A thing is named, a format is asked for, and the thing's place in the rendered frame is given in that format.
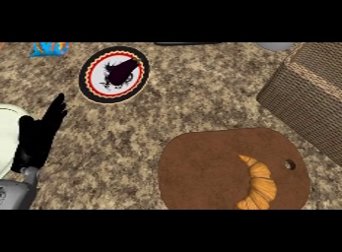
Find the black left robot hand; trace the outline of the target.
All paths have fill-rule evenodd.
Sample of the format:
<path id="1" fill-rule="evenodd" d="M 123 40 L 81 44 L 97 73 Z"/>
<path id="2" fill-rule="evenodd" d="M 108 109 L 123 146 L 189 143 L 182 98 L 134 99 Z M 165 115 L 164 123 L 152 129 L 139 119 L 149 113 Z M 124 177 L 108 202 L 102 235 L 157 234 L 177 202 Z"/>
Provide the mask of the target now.
<path id="1" fill-rule="evenodd" d="M 19 143 L 10 166 L 13 172 L 19 173 L 20 169 L 26 167 L 43 167 L 53 136 L 65 115 L 63 94 L 59 94 L 47 107 L 41 119 L 34 119 L 29 115 L 23 115 L 19 118 Z"/>

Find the round black red white plate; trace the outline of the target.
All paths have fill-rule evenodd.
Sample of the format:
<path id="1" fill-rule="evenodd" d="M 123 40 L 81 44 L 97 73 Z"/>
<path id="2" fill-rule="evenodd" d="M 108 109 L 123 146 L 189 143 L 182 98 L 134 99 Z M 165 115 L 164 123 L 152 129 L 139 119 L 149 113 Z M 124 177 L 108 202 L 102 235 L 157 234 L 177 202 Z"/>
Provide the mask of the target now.
<path id="1" fill-rule="evenodd" d="M 78 88 L 86 98 L 114 104 L 133 98 L 149 74 L 143 54 L 131 47 L 112 46 L 86 60 L 78 73 Z"/>

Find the grey round object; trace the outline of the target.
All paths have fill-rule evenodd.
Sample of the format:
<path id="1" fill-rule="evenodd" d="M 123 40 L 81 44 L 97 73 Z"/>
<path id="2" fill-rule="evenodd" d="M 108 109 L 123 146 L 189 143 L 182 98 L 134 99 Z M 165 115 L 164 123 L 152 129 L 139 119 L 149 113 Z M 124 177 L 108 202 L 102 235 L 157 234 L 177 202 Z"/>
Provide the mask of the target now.
<path id="1" fill-rule="evenodd" d="M 291 42 L 257 42 L 256 45 L 271 51 L 284 51 L 291 48 Z"/>

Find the woven wicker basket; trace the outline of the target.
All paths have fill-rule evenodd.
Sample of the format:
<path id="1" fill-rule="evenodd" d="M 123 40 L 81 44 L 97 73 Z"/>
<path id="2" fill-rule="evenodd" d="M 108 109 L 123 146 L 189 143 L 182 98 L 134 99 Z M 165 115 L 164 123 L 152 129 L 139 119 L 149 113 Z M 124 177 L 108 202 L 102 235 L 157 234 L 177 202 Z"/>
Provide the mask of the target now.
<path id="1" fill-rule="evenodd" d="M 342 167 L 342 42 L 303 42 L 256 100 Z"/>

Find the golden croissant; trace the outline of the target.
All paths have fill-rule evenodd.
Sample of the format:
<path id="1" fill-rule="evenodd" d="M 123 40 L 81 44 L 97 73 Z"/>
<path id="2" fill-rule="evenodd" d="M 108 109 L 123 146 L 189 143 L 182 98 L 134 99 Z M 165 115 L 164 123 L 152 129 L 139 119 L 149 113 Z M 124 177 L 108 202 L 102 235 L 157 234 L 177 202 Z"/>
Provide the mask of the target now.
<path id="1" fill-rule="evenodd" d="M 271 178 L 269 167 L 253 157 L 238 157 L 247 166 L 250 179 L 247 196 L 235 203 L 235 207 L 238 210 L 268 210 L 276 197 L 276 184 Z"/>

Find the blue snack bag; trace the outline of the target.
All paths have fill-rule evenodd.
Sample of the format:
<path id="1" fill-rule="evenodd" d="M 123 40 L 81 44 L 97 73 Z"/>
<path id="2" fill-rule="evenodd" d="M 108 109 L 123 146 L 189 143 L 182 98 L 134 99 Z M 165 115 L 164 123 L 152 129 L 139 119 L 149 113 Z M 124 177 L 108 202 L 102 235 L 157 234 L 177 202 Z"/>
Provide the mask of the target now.
<path id="1" fill-rule="evenodd" d="M 35 42 L 29 57 L 63 57 L 68 54 L 66 42 Z"/>

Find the brown wooden cutting board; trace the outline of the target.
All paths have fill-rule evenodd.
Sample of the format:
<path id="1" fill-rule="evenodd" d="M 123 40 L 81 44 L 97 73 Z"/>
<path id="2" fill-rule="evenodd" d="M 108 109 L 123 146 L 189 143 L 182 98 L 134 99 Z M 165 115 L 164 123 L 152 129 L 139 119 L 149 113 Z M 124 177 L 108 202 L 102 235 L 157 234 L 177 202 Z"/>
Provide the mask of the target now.
<path id="1" fill-rule="evenodd" d="M 167 143 L 157 176 L 160 197 L 168 209 L 238 209 L 250 195 L 245 161 L 268 166 L 276 186 L 271 210 L 303 207 L 309 178 L 297 148 L 287 137 L 268 128 L 244 128 L 185 133 Z"/>

